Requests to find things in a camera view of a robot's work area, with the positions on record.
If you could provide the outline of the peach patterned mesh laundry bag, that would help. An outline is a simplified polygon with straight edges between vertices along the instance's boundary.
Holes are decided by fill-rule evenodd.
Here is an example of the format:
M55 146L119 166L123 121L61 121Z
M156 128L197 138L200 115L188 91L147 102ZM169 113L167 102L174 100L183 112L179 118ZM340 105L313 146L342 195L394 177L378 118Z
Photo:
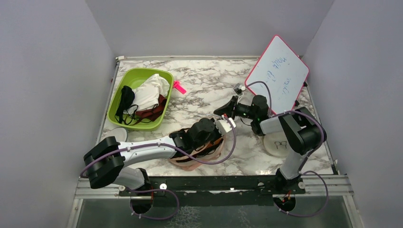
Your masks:
M212 160L215 160L215 159L218 159L219 157L220 157L220 155L216 155L216 156L214 156L214 155L208 155L208 156L206 156L206 157L200 157L200 158L196 158L196 159L198 159L198 160L200 160L200 161L203 161L203 162L211 162ZM195 170L196 168L198 168L199 166L201 166L202 165L202 163L200 163L200 162L197 162L197 161L195 161L195 160L192 160L191 158L189 158L189 157L187 157L187 156L184 156L183 154L181 154L179 157L176 157L176 158L172 158L172 159L169 159L168 160L171 164L173 164L173 165L175 165L175 166L178 166L178 167L180 167L181 169L183 169L183 170L185 170L185 171L192 171L192 170Z

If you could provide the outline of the orange bra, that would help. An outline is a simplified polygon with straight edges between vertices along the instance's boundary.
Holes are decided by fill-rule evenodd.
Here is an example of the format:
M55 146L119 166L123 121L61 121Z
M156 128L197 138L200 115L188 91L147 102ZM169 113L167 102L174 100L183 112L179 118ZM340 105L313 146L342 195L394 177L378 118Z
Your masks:
M208 155L214 155L214 156L216 156L217 154L220 155L224 142L225 138L221 137L214 142L210 142L207 145L194 150L193 152L189 153L189 155L195 158L206 157Z

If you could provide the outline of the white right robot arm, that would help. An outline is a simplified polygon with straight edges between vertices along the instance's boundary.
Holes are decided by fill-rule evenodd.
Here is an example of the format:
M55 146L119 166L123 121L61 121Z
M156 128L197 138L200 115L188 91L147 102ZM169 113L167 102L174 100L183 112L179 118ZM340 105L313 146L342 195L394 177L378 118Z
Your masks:
M213 113L250 119L251 129L258 136L284 133L289 154L277 169L272 184L280 193L286 193L298 184L300 171L308 157L326 140L324 128L305 107L269 116L269 105L262 95L254 96L250 105L239 103L238 97L233 96Z

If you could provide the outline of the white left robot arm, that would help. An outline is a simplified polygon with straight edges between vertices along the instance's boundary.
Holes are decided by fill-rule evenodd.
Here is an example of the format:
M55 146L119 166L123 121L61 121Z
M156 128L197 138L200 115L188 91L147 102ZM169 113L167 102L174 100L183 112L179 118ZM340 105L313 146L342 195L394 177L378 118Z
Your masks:
M135 163L169 159L188 166L190 161L206 164L206 157L214 155L223 145L225 135L236 125L231 118L202 118L190 128L180 129L168 136L142 142L118 142L114 136L104 138L84 155L85 168L80 174L89 180L92 189L110 184L131 188L144 195L149 190L145 169L130 168Z

